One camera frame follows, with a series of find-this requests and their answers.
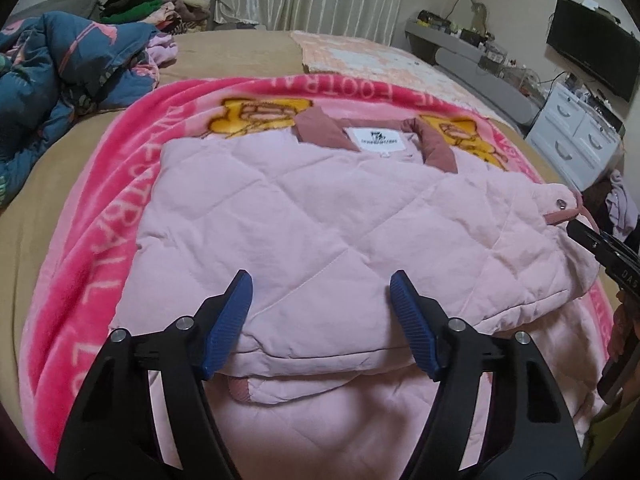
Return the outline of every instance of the drawer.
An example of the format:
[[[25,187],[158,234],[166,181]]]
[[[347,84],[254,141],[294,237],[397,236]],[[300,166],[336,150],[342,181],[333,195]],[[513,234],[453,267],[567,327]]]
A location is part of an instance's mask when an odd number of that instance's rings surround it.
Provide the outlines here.
[[[558,132],[548,115],[542,115],[538,122],[541,124],[536,123],[535,135],[531,137],[533,131],[529,134],[530,143],[568,183],[580,191],[587,189],[600,174],[600,168]]]
[[[574,143],[596,165],[605,167],[616,151],[620,138],[587,114],[578,126]]]
[[[546,102],[544,112],[550,115],[565,135],[572,137],[587,112],[577,103],[571,92],[556,86]]]

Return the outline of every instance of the metal screw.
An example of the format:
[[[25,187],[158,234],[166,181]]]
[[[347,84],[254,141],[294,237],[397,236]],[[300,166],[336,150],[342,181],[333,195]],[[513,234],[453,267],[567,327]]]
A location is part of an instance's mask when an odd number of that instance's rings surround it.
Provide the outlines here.
[[[114,330],[113,332],[111,332],[110,339],[114,343],[119,343],[124,338],[126,338],[126,336],[127,336],[127,331],[122,329],[122,328],[118,328],[118,329]]]
[[[459,317],[453,317],[449,319],[448,327],[452,329],[453,332],[462,332],[466,328],[466,323]]]
[[[516,332],[516,341],[521,345],[528,345],[531,343],[531,336],[526,332]]]
[[[193,326],[193,317],[184,316],[175,322],[178,330],[188,330]]]

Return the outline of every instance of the white clothing tag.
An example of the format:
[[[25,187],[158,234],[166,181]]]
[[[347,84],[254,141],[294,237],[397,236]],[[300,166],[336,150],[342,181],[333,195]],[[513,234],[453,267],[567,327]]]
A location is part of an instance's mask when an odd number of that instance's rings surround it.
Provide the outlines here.
[[[366,152],[391,153],[406,150],[402,132],[388,128],[345,128],[351,140]]]

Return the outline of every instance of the cartoon character print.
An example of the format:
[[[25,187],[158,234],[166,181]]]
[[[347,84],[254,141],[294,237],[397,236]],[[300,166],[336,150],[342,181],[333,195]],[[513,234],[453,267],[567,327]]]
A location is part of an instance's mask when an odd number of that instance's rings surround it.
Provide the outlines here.
[[[449,145],[471,153],[506,171],[509,159],[495,146],[480,137],[478,126],[473,119],[460,117],[447,120],[427,115],[421,115],[420,118],[440,132]]]
[[[311,107],[308,99],[225,99],[223,117],[213,118],[209,133],[240,137],[294,126],[293,117]]]

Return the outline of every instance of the flat screen tv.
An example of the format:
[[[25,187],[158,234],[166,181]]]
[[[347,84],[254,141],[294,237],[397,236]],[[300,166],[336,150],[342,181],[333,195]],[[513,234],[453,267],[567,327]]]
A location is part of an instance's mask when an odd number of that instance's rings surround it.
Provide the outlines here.
[[[640,70],[640,43],[607,16],[558,0],[547,44],[631,101]]]

